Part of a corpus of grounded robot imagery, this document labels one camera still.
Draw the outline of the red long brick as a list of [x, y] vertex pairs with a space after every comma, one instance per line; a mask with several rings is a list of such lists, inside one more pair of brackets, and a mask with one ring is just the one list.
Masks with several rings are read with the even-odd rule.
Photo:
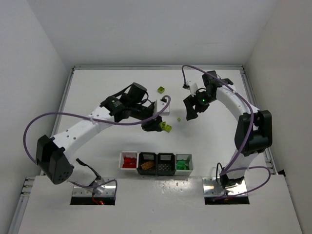
[[124, 163], [122, 165], [122, 168], [124, 168], [124, 169], [136, 169], [137, 165], [135, 163]]

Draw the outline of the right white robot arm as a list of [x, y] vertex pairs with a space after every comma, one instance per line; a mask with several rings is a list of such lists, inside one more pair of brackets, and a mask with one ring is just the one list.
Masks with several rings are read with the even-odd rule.
[[250, 104], [228, 78], [219, 78], [216, 71], [203, 72], [204, 86], [184, 81], [190, 91], [184, 99], [186, 120], [193, 120], [205, 112], [214, 101], [221, 102], [237, 121], [234, 143], [236, 150], [219, 174], [222, 188], [240, 184], [251, 162], [273, 143], [272, 114]]

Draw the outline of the green sloped brick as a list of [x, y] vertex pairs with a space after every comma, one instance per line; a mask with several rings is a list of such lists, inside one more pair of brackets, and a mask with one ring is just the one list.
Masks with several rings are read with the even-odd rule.
[[179, 160], [179, 161], [176, 162], [176, 165], [177, 165], [178, 167], [184, 167], [185, 164], [186, 164], [186, 161], [184, 161], [184, 160]]

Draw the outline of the lime square brick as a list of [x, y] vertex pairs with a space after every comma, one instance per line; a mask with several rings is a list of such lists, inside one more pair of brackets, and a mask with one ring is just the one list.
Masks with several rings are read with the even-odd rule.
[[165, 131], [166, 132], [170, 132], [172, 130], [172, 126], [171, 125], [165, 125]]

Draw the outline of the green long brick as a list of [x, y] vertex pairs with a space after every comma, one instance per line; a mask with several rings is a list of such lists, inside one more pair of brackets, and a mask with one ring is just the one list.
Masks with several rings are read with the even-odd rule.
[[177, 165], [178, 170], [189, 170], [188, 164], [186, 164], [184, 161], [181, 164]]

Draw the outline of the red square brick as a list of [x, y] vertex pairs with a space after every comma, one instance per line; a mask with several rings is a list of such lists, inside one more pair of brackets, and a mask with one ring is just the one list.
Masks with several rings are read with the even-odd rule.
[[135, 157], [125, 157], [124, 163], [137, 163], [137, 159]]

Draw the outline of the lime printed brick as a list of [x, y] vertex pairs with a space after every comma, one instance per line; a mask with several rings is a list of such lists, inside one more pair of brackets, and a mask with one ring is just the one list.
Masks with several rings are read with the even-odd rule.
[[162, 130], [166, 129], [166, 122], [161, 122], [159, 125], [160, 125]]

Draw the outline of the orange brick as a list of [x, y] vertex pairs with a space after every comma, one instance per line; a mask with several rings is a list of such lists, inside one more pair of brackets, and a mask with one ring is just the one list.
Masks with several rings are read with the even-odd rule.
[[155, 166], [155, 162], [150, 160], [141, 164], [141, 169], [149, 170]]

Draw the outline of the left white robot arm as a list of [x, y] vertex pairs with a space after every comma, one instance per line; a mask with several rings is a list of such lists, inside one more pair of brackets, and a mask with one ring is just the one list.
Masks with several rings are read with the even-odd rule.
[[132, 117], [146, 132], [161, 132], [161, 114], [169, 108], [171, 98], [144, 106], [148, 99], [145, 87], [132, 83], [118, 93], [107, 97], [89, 116], [52, 137], [42, 136], [37, 142], [36, 164], [55, 185], [65, 181], [79, 187], [93, 189], [102, 180], [91, 166], [74, 158], [76, 151], [97, 134], [114, 125], [124, 126], [124, 119]]

